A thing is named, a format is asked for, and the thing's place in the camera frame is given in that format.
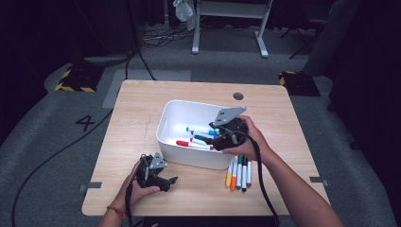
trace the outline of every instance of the orange marker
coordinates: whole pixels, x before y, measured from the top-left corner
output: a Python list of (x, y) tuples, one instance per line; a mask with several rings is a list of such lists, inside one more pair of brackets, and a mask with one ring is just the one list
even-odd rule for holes
[(227, 169), (227, 177), (226, 177), (226, 186), (230, 187), (231, 185), (231, 179), (233, 178), (233, 161), (234, 161), (234, 157), (231, 160), (230, 165), (228, 166)]
[(235, 191), (236, 188), (236, 170), (238, 168), (238, 165), (236, 164), (238, 162), (238, 156), (234, 157), (233, 160), (233, 177), (231, 178), (231, 184), (230, 184), (230, 190)]

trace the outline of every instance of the wooden table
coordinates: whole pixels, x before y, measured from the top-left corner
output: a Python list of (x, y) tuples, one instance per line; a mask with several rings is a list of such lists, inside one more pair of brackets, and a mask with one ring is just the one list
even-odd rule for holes
[[(234, 93), (241, 93), (244, 98), (235, 100)], [(92, 183), (101, 182), (101, 187), (88, 189), (82, 206), (85, 215), (102, 216), (141, 154), (154, 155), (160, 150), (156, 131), (163, 109), (172, 99), (226, 107), (246, 106), (244, 114), (253, 119), (270, 146), (328, 201), (323, 184), (312, 183), (309, 179), (319, 177), (319, 173), (284, 87), (126, 80), (121, 86), (91, 180)], [(168, 163), (159, 176), (166, 179), (178, 176), (179, 179), (168, 192), (141, 200), (133, 210), (135, 216), (271, 215), (257, 180), (256, 162), (253, 162), (253, 185), (245, 193), (232, 192), (225, 186), (226, 170)], [(265, 167), (263, 180), (277, 214), (288, 215)]]

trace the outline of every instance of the cable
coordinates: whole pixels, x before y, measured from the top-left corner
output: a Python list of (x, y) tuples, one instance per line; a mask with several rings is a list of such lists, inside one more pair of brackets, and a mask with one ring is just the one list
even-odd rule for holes
[(18, 198), (20, 197), (20, 194), (23, 191), (24, 186), (29, 181), (29, 179), (33, 176), (33, 174), (35, 174), (36, 171), (38, 171), (42, 166), (44, 166), (46, 163), (48, 163), (51, 159), (56, 157), (58, 154), (60, 154), (61, 152), (65, 151), (68, 148), (71, 148), (77, 142), (79, 142), (80, 140), (85, 138), (87, 135), (89, 135), (92, 131), (94, 131), (97, 127), (99, 127), (107, 119), (107, 117), (109, 117), (109, 115), (112, 114), (112, 112), (113, 112), (113, 110), (111, 110), (109, 113), (107, 113), (107, 115), (105, 117), (103, 117), (103, 119), (101, 119), (100, 122), (97, 123), (97, 125), (95, 125), (93, 128), (91, 128), (85, 134), (83, 134), (80, 138), (78, 138), (77, 140), (73, 141), (69, 145), (65, 146), (64, 148), (60, 149), (59, 151), (57, 151), (56, 153), (54, 153), (50, 157), (48, 157), (46, 160), (44, 160), (40, 165), (38, 165), (35, 169), (33, 169), (33, 171), (26, 177), (26, 179), (24, 180), (24, 182), (21, 184), (20, 188), (18, 189), (17, 195), (15, 196), (14, 203), (12, 205), (12, 209), (11, 209), (11, 224), (12, 224), (13, 227), (16, 226), (15, 225), (15, 208), (17, 206)]
[(133, 172), (133, 175), (132, 175), (132, 177), (130, 179), (130, 184), (128, 184), (127, 189), (126, 189), (125, 207), (126, 207), (126, 215), (127, 215), (127, 219), (128, 219), (130, 227), (132, 226), (132, 214), (131, 214), (131, 203), (130, 203), (131, 195), (132, 195), (132, 189), (133, 189), (132, 183), (133, 183), (133, 181), (136, 180), (136, 173), (138, 172), (138, 168), (142, 165), (142, 163), (145, 162), (145, 164), (148, 164), (146, 159), (144, 158), (144, 154), (141, 155), (140, 161), (141, 162), (140, 162), (139, 166), (135, 169), (135, 172)]
[(170, 29), (168, 29), (165, 33), (159, 35), (159, 33), (156, 30), (148, 30), (146, 31), (144, 35), (144, 47), (163, 47), (166, 46), (167, 44), (170, 44), (173, 41), (179, 41), (181, 39), (186, 38), (187, 36), (192, 36), (193, 33), (189, 33), (189, 30), (186, 28), (174, 28), (173, 32), (166, 34)]
[(257, 145), (256, 141), (253, 140), (253, 138), (247, 134), (244, 133), (242, 131), (233, 131), (233, 132), (237, 132), (240, 134), (245, 135), (248, 139), (251, 140), (252, 145), (253, 145), (253, 150), (256, 154), (256, 161), (257, 161), (257, 175), (258, 175), (258, 179), (259, 179), (259, 184), (260, 184), (260, 190), (262, 191), (263, 197), (265, 198), (266, 203), (268, 204), (269, 209), (271, 210), (271, 212), (273, 213), (274, 216), (274, 220), (275, 220), (275, 224), (276, 226), (280, 226), (280, 219), (278, 218), (278, 215), (276, 213), (276, 211), (274, 210), (273, 205), (271, 204), (271, 201), (269, 199), (268, 193), (266, 192), (266, 188), (265, 188), (265, 184), (263, 183), (263, 176), (262, 176), (262, 158), (260, 156), (260, 148)]
[(145, 67), (147, 68), (147, 70), (148, 70), (148, 73), (150, 74), (150, 77), (153, 79), (153, 80), (157, 80), (154, 76), (153, 76), (153, 73), (152, 73), (152, 71), (150, 70), (150, 68), (148, 67), (148, 62), (144, 59), (144, 57), (142, 56), (142, 52), (141, 52), (141, 49), (140, 48), (138, 48), (138, 53), (139, 53), (139, 57), (141, 57), (141, 60), (142, 60), (142, 62), (144, 63), (144, 65), (145, 65)]

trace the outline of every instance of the white table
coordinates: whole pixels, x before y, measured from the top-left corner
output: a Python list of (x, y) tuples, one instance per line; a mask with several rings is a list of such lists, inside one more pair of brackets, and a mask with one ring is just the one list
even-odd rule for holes
[(201, 35), (201, 15), (208, 16), (224, 16), (224, 17), (240, 17), (262, 19), (262, 23), (254, 36), (259, 45), (260, 53), (263, 58), (269, 56), (268, 50), (263, 42), (262, 36), (265, 31), (266, 22), (268, 21), (272, 0), (268, 0), (267, 4), (246, 4), (246, 3), (228, 3), (228, 2), (209, 2), (198, 0), (197, 16), (194, 34), (194, 42), (192, 44), (192, 53), (198, 54), (200, 51), (200, 35)]

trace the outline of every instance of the marker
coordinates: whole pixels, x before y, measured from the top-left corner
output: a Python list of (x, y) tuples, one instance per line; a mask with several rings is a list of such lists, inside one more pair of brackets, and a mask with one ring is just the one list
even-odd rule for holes
[(195, 144), (207, 145), (203, 140), (199, 140), (196, 138), (190, 138), (189, 141), (191, 141), (192, 143), (195, 143)]
[(199, 129), (199, 128), (189, 128), (186, 127), (187, 131), (195, 131), (198, 133), (203, 133), (203, 134), (209, 134), (209, 135), (218, 135), (218, 131), (212, 131), (212, 130), (207, 130), (207, 129)]
[(252, 160), (251, 159), (248, 159), (247, 172), (248, 172), (247, 186), (250, 187), (252, 185)]
[(185, 141), (182, 141), (182, 140), (177, 140), (176, 144), (179, 145), (179, 146), (189, 147), (189, 148), (210, 149), (210, 150), (214, 149), (213, 146), (199, 145), (199, 144), (195, 144), (195, 143), (185, 142)]
[(230, 184), (230, 190), (235, 191), (236, 187), (236, 170), (238, 169), (238, 165), (236, 164), (238, 162), (238, 156), (234, 156), (233, 160), (233, 178), (231, 179), (231, 184)]
[(242, 191), (247, 191), (247, 180), (248, 180), (248, 171), (247, 171), (247, 158), (244, 156), (242, 159)]
[(243, 155), (238, 155), (238, 167), (236, 169), (236, 190), (240, 190), (242, 185), (242, 158)]
[(220, 138), (220, 136), (218, 136), (218, 135), (214, 135), (213, 136), (213, 138), (212, 138), (212, 136), (210, 136), (210, 137), (207, 137), (207, 135), (205, 136), (205, 134), (200, 134), (200, 133), (192, 133), (193, 135), (194, 135), (194, 138), (195, 139), (199, 139), (199, 140), (205, 140), (205, 139), (218, 139), (218, 138)]
[(230, 187), (231, 179), (233, 178), (233, 163), (234, 163), (234, 158), (231, 160), (231, 163), (227, 169), (226, 187)]

